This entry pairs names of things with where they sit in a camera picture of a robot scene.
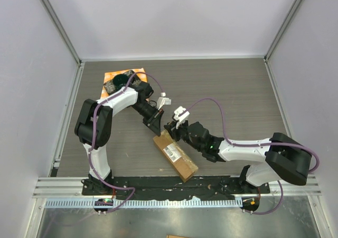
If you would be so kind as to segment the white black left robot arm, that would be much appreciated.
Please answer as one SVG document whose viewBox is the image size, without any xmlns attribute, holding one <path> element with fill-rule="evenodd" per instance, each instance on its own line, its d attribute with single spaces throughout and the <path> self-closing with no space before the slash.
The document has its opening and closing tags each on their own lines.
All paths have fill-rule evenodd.
<svg viewBox="0 0 338 238">
<path fill-rule="evenodd" d="M 141 81 L 138 85 L 123 86 L 107 98 L 84 101 L 74 128 L 90 164 L 88 178 L 81 181 L 83 195 L 108 195 L 113 191 L 106 144 L 111 136 L 112 118 L 116 114 L 132 107 L 143 117 L 146 127 L 157 136 L 161 134 L 164 111 L 148 100 L 153 92 L 149 83 Z"/>
</svg>

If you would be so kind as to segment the brown cardboard express box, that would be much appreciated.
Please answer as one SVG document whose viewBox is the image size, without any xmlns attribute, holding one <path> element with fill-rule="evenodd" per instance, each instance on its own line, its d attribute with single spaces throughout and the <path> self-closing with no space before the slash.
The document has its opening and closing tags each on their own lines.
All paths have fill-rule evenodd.
<svg viewBox="0 0 338 238">
<path fill-rule="evenodd" d="M 166 130 L 163 130 L 160 136 L 155 136 L 153 141 L 183 182 L 187 182 L 198 171 L 197 165 Z"/>
</svg>

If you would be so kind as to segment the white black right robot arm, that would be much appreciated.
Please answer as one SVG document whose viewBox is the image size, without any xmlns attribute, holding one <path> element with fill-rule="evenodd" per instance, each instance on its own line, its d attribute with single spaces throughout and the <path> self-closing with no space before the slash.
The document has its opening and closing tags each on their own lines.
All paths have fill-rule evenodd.
<svg viewBox="0 0 338 238">
<path fill-rule="evenodd" d="M 251 161 L 243 167 L 238 185 L 244 193 L 271 181 L 283 180 L 292 185 L 307 183 L 311 154 L 303 145 L 283 133 L 258 141 L 235 141 L 210 134 L 201 123 L 164 126 L 170 137 L 184 141 L 211 162 Z"/>
</svg>

